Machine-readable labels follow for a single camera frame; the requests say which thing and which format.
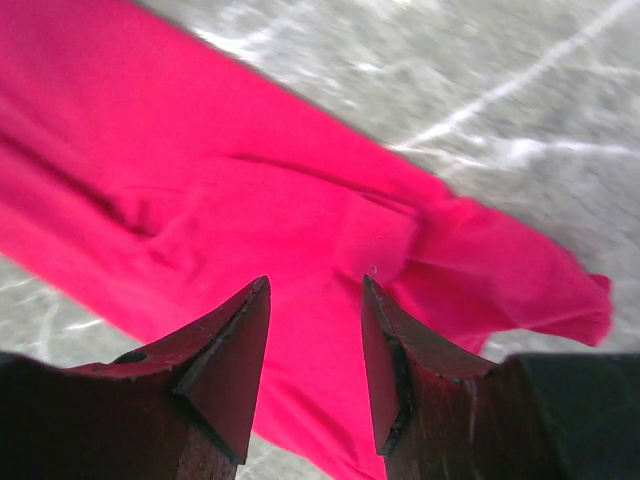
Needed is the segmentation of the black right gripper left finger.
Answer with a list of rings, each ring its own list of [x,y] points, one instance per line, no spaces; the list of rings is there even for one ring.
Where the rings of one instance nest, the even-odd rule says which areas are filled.
[[[1,356],[5,479],[232,479],[246,461],[270,319],[260,277],[115,361]]]

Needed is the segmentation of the crimson red t-shirt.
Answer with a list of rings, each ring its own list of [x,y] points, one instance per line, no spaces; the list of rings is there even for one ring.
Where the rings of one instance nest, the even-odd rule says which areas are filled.
[[[254,427],[381,479],[361,281],[478,352],[594,346],[610,281],[130,1],[1,5],[1,250],[142,342],[272,286]]]

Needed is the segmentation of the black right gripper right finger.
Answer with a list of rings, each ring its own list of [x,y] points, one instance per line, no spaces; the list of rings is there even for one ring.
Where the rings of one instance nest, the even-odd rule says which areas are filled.
[[[372,279],[362,343],[391,479],[635,479],[639,357],[523,353],[494,363],[405,312]]]

